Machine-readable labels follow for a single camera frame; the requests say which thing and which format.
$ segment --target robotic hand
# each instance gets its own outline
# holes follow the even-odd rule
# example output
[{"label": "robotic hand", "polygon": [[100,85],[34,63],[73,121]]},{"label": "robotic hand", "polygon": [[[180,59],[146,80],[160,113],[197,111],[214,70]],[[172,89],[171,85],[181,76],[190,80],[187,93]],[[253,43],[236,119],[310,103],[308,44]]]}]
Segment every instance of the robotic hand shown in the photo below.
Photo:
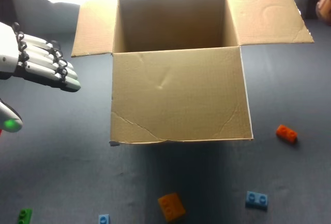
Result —
[{"label": "robotic hand", "polygon": [[[18,23],[11,28],[0,22],[0,37],[0,79],[14,76],[68,92],[81,88],[56,41],[24,34]],[[0,133],[17,132],[22,125],[19,114],[0,99]]]}]

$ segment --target red lego brick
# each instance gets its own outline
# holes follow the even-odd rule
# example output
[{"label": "red lego brick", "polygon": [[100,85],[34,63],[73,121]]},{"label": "red lego brick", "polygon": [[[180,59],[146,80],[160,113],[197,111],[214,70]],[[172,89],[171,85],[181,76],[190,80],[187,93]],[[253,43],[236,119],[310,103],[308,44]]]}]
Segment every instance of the red lego brick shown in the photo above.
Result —
[{"label": "red lego brick", "polygon": [[165,195],[159,198],[158,202],[167,222],[176,220],[186,213],[177,193]]},{"label": "red lego brick", "polygon": [[294,144],[297,141],[298,134],[292,129],[284,125],[280,125],[276,130],[276,135]]}]

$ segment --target green light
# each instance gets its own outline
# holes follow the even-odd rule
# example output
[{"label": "green light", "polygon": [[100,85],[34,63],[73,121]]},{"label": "green light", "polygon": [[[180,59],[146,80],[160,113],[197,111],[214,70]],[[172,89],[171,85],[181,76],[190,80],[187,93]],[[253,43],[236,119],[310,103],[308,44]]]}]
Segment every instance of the green light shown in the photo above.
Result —
[{"label": "green light", "polygon": [[4,125],[6,128],[8,129],[16,129],[18,128],[20,125],[16,122],[16,120],[10,119],[4,122]]}]

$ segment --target table surface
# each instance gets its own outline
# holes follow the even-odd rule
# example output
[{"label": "table surface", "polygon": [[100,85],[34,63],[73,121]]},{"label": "table surface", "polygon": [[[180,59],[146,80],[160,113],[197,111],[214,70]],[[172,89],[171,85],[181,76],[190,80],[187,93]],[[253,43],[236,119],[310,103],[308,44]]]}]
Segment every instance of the table surface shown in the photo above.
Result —
[{"label": "table surface", "polygon": [[[23,129],[0,137],[0,223],[30,207],[33,224],[165,223],[157,199],[178,192],[185,223],[329,223],[331,27],[307,21],[315,44],[242,47],[253,141],[109,146],[112,59],[69,59],[77,93],[10,78],[1,98]],[[74,35],[53,35],[70,56]],[[275,137],[279,124],[298,146]],[[245,208],[246,191],[269,197]]]}]

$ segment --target dark background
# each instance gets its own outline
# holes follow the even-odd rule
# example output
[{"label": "dark background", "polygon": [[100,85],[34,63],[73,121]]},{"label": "dark background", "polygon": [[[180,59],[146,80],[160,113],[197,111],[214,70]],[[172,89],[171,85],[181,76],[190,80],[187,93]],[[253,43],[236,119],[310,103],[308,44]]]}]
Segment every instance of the dark background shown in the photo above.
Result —
[{"label": "dark background", "polygon": [[[165,223],[157,199],[171,192],[185,223],[329,223],[331,29],[306,24],[314,44],[242,47],[253,141],[116,147],[111,56],[71,59],[74,33],[39,34],[62,44],[82,88],[0,81],[1,98],[24,121],[0,137],[0,223],[15,223],[24,207],[33,224],[96,223],[99,214],[114,224]],[[279,124],[298,132],[297,146],[277,139]],[[267,212],[245,208],[247,190],[268,195]]]}]

